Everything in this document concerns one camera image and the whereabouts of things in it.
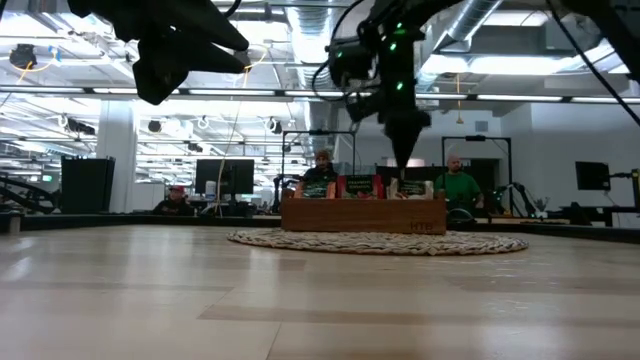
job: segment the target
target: computer monitor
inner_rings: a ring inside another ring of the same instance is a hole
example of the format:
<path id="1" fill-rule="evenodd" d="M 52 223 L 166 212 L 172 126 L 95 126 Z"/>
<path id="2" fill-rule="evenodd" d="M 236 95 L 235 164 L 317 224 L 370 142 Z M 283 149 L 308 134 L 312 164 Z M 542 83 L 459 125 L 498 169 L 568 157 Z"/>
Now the computer monitor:
<path id="1" fill-rule="evenodd" d="M 611 190 L 608 164 L 576 161 L 576 178 L 578 190 Z"/>
<path id="2" fill-rule="evenodd" d="M 204 194 L 207 181 L 218 181 L 222 160 L 198 160 L 196 193 Z M 225 160 L 220 181 L 222 194 L 253 194 L 254 160 Z"/>

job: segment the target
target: wooden box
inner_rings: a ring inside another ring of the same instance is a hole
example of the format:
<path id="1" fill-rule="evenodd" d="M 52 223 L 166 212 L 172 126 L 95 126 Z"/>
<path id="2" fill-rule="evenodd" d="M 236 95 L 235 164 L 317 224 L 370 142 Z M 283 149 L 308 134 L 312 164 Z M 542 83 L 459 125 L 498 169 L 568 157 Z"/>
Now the wooden box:
<path id="1" fill-rule="evenodd" d="M 281 206 L 289 231 L 444 235 L 447 226 L 444 199 L 284 199 Z"/>

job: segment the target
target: bald man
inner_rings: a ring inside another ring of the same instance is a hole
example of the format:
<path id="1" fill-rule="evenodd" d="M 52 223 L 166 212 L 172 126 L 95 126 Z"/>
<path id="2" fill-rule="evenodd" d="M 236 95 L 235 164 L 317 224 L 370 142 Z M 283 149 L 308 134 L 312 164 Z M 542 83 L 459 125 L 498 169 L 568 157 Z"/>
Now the bald man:
<path id="1" fill-rule="evenodd" d="M 470 175 L 462 172 L 460 158 L 451 155 L 447 159 L 447 174 L 440 175 L 435 183 L 435 190 L 445 193 L 450 202 L 459 207 L 472 209 L 484 207 L 484 196 L 478 183 Z"/>

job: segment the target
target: round rug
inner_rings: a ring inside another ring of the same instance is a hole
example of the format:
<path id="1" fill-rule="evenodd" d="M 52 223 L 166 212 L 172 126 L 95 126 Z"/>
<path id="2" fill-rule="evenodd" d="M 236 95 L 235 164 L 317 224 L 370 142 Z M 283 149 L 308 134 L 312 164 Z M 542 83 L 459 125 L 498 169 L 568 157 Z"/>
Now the round rug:
<path id="1" fill-rule="evenodd" d="M 484 233 L 448 231 L 446 235 L 385 233 L 315 233 L 282 229 L 236 231 L 227 236 L 241 244 L 276 249 L 370 255 L 481 255 L 524 250 L 525 240 Z"/>

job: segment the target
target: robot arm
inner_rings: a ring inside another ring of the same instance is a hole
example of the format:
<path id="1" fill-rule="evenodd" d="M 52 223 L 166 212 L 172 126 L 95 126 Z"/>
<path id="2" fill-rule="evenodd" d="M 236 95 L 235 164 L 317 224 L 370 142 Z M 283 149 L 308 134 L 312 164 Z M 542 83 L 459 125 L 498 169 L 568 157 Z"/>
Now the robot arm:
<path id="1" fill-rule="evenodd" d="M 378 91 L 367 97 L 357 95 L 355 101 L 349 100 L 353 96 L 344 99 L 354 123 L 378 113 L 378 122 L 384 124 L 401 169 L 406 167 L 422 129 L 431 125 L 430 116 L 416 108 L 413 43 L 424 39 L 420 27 L 429 18 L 461 1 L 376 0 L 369 16 L 359 24 L 357 37 L 336 39 L 328 47 L 331 78 L 341 89 L 346 88 L 349 80 L 372 80 L 369 75 L 371 64 L 374 59 L 378 60 Z M 562 3 L 594 20 L 629 68 L 632 78 L 638 80 L 640 48 L 637 39 L 609 1 L 562 0 Z"/>
<path id="2" fill-rule="evenodd" d="M 140 40 L 133 73 L 141 99 L 158 105 L 190 71 L 242 73 L 245 64 L 212 43 L 245 51 L 249 42 L 211 1 L 68 0 L 80 17 L 109 20 L 116 36 Z"/>

